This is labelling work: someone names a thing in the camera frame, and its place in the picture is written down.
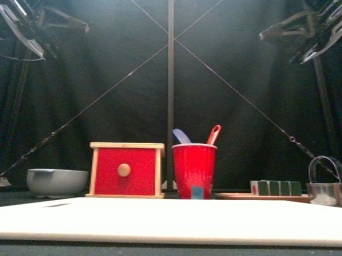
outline green block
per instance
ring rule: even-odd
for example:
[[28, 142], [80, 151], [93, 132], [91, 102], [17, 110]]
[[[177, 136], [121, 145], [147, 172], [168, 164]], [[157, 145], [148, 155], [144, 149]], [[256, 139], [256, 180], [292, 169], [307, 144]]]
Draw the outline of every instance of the green block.
[[258, 189], [259, 189], [259, 195], [260, 196], [267, 196], [268, 195], [267, 181], [258, 181]]
[[300, 196], [302, 195], [302, 185], [298, 181], [290, 181], [291, 184], [291, 196]]
[[279, 182], [278, 181], [274, 181], [274, 180], [268, 180], [267, 181], [268, 183], [268, 188], [270, 188], [270, 195], [271, 196], [279, 196]]
[[288, 181], [280, 181], [280, 196], [290, 196], [290, 182]]

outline white table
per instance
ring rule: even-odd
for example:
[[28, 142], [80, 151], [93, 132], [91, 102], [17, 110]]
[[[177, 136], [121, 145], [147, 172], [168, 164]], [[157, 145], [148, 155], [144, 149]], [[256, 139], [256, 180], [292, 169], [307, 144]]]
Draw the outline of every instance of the white table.
[[81, 197], [0, 216], [2, 240], [342, 247], [342, 209], [287, 201]]

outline red utensil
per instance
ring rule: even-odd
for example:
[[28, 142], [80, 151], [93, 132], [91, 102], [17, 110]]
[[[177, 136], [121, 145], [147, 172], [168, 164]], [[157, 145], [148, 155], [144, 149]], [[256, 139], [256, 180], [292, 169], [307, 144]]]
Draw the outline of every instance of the red utensil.
[[219, 135], [219, 131], [220, 131], [220, 125], [215, 125], [208, 136], [207, 144], [214, 145]]

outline wooden board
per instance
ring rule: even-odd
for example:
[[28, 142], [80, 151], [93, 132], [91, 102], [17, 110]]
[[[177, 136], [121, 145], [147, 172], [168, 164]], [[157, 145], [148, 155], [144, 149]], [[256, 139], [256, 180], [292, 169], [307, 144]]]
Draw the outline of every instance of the wooden board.
[[251, 193], [216, 193], [218, 199], [226, 200], [283, 200], [300, 203], [310, 203], [310, 198], [307, 195], [302, 196], [256, 196]]

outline block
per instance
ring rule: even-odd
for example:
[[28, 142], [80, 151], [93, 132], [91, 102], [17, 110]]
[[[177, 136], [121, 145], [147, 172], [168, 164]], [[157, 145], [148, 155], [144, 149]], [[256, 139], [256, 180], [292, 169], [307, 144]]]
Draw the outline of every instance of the block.
[[92, 142], [92, 197], [163, 198], [161, 143]]

